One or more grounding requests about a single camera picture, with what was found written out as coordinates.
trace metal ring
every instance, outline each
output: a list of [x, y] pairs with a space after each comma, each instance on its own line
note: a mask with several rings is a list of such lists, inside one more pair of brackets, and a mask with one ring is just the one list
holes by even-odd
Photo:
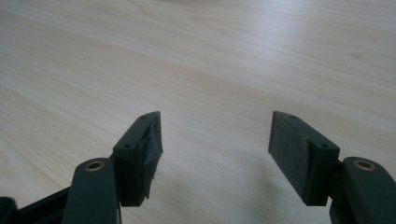
[[362, 170], [366, 171], [374, 171], [375, 170], [375, 165], [372, 162], [369, 161], [363, 161], [363, 160], [355, 160], [353, 161], [353, 164]]
[[97, 171], [102, 169], [105, 166], [103, 161], [93, 161], [90, 164], [85, 166], [86, 171]]

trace screw hole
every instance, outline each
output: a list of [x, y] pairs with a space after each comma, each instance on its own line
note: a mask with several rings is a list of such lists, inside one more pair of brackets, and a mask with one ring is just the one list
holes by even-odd
[[102, 161], [93, 161], [85, 167], [86, 171], [96, 171], [100, 170], [105, 166], [105, 163]]
[[353, 164], [355, 164], [355, 166], [361, 168], [362, 170], [366, 170], [366, 171], [375, 170], [375, 165], [369, 161], [356, 160], [353, 161]]

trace wooden table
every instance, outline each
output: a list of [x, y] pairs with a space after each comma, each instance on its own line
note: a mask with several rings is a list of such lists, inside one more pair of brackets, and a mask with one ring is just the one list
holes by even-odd
[[124, 223], [330, 223], [268, 154], [272, 112], [396, 178], [395, 12], [391, 0], [1, 1], [0, 195], [23, 207], [68, 187], [160, 110], [150, 199]]

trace wooden surface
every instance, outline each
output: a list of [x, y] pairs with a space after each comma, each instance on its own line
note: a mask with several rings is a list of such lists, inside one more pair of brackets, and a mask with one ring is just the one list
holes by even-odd
[[151, 197], [124, 223], [330, 223], [267, 152], [274, 110], [396, 177], [396, 3], [0, 3], [0, 195], [68, 187], [160, 110]]

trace light wood tabletop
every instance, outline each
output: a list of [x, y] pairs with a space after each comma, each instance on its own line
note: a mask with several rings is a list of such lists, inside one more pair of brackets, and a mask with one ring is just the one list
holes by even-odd
[[396, 2], [1, 1], [1, 196], [70, 186], [157, 110], [164, 153], [123, 223], [330, 223], [268, 153], [272, 113], [396, 178]]

